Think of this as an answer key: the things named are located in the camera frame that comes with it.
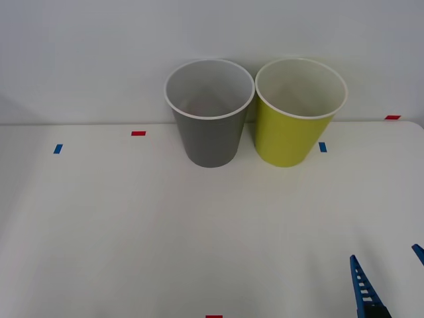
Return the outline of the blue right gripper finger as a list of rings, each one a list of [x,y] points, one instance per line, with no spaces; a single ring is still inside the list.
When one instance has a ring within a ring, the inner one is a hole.
[[[424,249],[418,244],[414,244],[411,248],[413,249],[414,253],[417,255],[422,265],[424,265]]]
[[[355,255],[350,257],[350,271],[358,318],[391,318]]]

